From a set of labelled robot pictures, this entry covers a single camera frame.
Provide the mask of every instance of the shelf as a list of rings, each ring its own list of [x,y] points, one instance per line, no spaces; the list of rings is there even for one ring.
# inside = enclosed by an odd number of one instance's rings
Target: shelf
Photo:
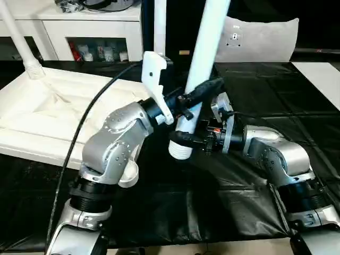
[[[54,0],[7,0],[8,7],[16,20],[98,20],[98,21],[140,21],[141,2],[120,12],[95,12],[83,10],[63,13]]]

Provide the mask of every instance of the table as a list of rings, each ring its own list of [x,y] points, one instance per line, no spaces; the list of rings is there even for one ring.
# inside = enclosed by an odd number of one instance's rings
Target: table
[[[2,86],[23,71],[20,63],[2,64]],[[74,62],[43,66],[108,77],[124,68]],[[220,63],[216,70],[236,111],[265,117],[304,146],[339,210],[340,112],[291,63]],[[135,69],[123,79],[140,81],[140,72]],[[204,104],[202,118],[209,104]],[[170,130],[163,126],[145,141],[137,185],[116,191],[108,224],[111,248],[289,236],[283,209],[263,170],[239,152],[207,156],[195,151],[189,160],[175,161],[167,151]],[[0,162],[0,251],[42,251],[60,168],[5,155]],[[76,175],[75,170],[66,171],[57,215]]]

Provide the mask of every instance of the white support pole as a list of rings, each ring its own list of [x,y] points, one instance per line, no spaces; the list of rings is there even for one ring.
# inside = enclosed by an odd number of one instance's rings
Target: white support pole
[[[186,94],[192,92],[196,86],[208,80],[210,77],[230,2],[231,0],[206,1],[185,87]],[[180,117],[176,130],[193,133],[196,128],[201,107],[202,103],[190,109],[194,118],[189,121],[183,116]],[[179,144],[170,141],[169,153],[174,158],[187,159],[190,157],[191,152],[192,148],[180,146]]]
[[[33,56],[24,36],[20,33],[13,15],[11,14],[6,1],[0,0],[0,14],[11,33],[12,40],[23,60],[23,65],[32,79],[44,77],[44,71],[39,61]]]
[[[154,51],[165,56],[166,1],[155,0]]]

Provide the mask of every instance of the floor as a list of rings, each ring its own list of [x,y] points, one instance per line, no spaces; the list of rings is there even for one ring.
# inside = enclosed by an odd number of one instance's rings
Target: floor
[[[107,255],[115,255],[116,252],[116,250],[109,250]],[[197,253],[201,255],[293,255],[288,238],[146,248],[146,255],[195,255]],[[20,255],[43,255],[43,253],[21,253]]]

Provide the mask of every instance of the white cabinet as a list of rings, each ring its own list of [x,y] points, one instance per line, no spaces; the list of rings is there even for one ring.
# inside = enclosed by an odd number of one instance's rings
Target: white cabinet
[[[73,60],[69,40],[72,38],[124,38],[129,61],[142,60],[143,45],[140,22],[98,20],[43,20],[59,60]]]
[[[44,60],[58,60],[42,21],[17,20],[17,23],[22,34],[27,37],[29,45],[36,48]],[[0,20],[0,60],[7,60],[15,52],[17,51],[10,39],[5,22]]]
[[[116,54],[127,51],[129,61],[142,60],[140,1],[119,12],[82,10],[76,13],[62,13],[54,0],[6,1],[24,36],[33,38],[44,60],[72,61],[69,42],[79,51],[77,46],[83,44],[96,48],[98,40],[104,41],[103,47],[118,44]],[[8,36],[0,20],[0,37]]]

